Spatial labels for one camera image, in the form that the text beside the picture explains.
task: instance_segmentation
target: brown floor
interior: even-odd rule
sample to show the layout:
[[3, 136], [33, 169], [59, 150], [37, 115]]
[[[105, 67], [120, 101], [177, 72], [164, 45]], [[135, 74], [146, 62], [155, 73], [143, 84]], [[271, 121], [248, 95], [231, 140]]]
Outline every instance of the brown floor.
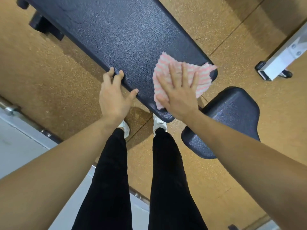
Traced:
[[[260, 107], [261, 141], [307, 164], [307, 54], [290, 66], [294, 76], [288, 80], [265, 82], [253, 69], [306, 20], [307, 0], [160, 1], [219, 67], [202, 105], [228, 86], [244, 88]], [[104, 71], [67, 38], [59, 42], [29, 27], [32, 8], [21, 10], [15, 0], [1, 3], [0, 95], [63, 139], [97, 120]], [[127, 121], [129, 184], [150, 197], [151, 114], [136, 100]], [[183, 123], [168, 127], [209, 229], [244, 228], [265, 215], [218, 160], [201, 159], [184, 146]]]

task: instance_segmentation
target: cloth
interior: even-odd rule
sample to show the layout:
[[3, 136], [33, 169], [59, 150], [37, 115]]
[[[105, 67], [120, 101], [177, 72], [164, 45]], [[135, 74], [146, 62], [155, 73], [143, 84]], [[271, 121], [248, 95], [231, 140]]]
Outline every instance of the cloth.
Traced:
[[[149, 230], [208, 230], [188, 188], [181, 154], [172, 136], [156, 130]], [[124, 132], [109, 137], [72, 230], [132, 230]]]
[[[156, 102], [158, 110], [161, 110], [164, 108], [162, 104], [157, 100], [156, 96], [159, 94], [165, 99], [168, 100], [167, 94], [161, 87], [157, 75], [161, 74], [165, 76], [166, 81], [169, 84], [172, 84], [171, 75], [169, 73], [169, 64], [173, 64], [176, 70], [177, 76], [180, 76], [178, 78], [182, 78], [182, 72], [181, 72], [181, 64], [182, 62], [176, 61], [173, 57], [166, 54], [165, 52], [162, 53], [160, 56], [158, 63], [156, 64], [156, 67], [154, 69], [153, 74], [153, 83], [154, 83], [154, 100]], [[192, 84], [194, 73], [199, 73], [199, 81], [196, 89], [196, 98], [199, 98], [205, 91], [208, 90], [209, 86], [211, 85], [212, 79], [210, 78], [210, 72], [217, 69], [215, 65], [211, 65], [209, 63], [205, 63], [202, 66], [194, 65], [194, 64], [187, 64], [187, 70], [188, 70], [188, 80], [189, 84]]]

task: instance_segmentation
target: white shoe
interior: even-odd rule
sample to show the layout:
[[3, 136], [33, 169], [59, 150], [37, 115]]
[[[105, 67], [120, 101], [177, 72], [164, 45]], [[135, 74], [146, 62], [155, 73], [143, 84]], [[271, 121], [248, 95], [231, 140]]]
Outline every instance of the white shoe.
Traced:
[[154, 120], [153, 120], [153, 134], [154, 136], [156, 135], [156, 130], [158, 128], [163, 128], [165, 131], [167, 131], [167, 125], [166, 122], [162, 121], [161, 119], [158, 118], [158, 116], [156, 116], [155, 114], [153, 114], [154, 116]]
[[120, 123], [119, 127], [123, 127], [124, 128], [124, 138], [126, 139], [129, 136], [129, 134], [130, 134], [130, 128], [129, 128], [128, 124], [125, 122], [125, 120], [123, 120]]

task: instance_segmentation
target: padded backrest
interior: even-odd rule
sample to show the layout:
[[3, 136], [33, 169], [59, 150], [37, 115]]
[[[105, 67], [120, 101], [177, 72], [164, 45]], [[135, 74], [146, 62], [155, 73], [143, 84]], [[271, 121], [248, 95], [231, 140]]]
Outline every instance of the padded backrest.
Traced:
[[[128, 90], [160, 119], [174, 118], [154, 101], [153, 71], [163, 51], [178, 61], [212, 61], [159, 0], [25, 0], [103, 69], [125, 72]], [[210, 74], [214, 80], [217, 70]]]
[[[224, 89], [202, 109], [202, 113], [260, 141], [257, 132], [259, 107], [242, 88], [228, 87]], [[182, 131], [181, 139], [201, 158], [216, 158], [210, 148], [189, 127]]]

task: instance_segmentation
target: towel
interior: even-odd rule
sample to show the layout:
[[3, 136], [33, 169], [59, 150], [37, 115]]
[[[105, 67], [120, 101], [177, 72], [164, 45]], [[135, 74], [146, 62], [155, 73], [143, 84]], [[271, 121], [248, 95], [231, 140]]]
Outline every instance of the towel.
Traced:
[[[166, 54], [165, 52], [162, 53], [160, 56], [158, 63], [156, 64], [156, 67], [154, 68], [154, 74], [153, 74], [153, 83], [154, 83], [154, 100], [156, 102], [158, 110], [161, 110], [164, 108], [162, 104], [157, 100], [156, 96], [159, 94], [165, 99], [168, 100], [167, 94], [161, 87], [157, 75], [163, 75], [165, 77], [165, 80], [167, 83], [172, 84], [172, 78], [169, 73], [169, 64], [173, 64], [176, 74], [179, 77], [180, 81], [182, 80], [182, 71], [181, 71], [181, 64], [182, 62], [176, 61], [173, 57]], [[217, 69], [215, 65], [211, 65], [209, 63], [205, 63], [202, 66], [194, 65], [194, 64], [187, 64], [187, 70], [188, 70], [188, 80], [189, 84], [191, 85], [193, 82], [194, 73], [197, 71], [199, 73], [199, 81], [196, 89], [196, 98], [200, 97], [211, 85], [212, 79], [210, 78], [210, 72]]]

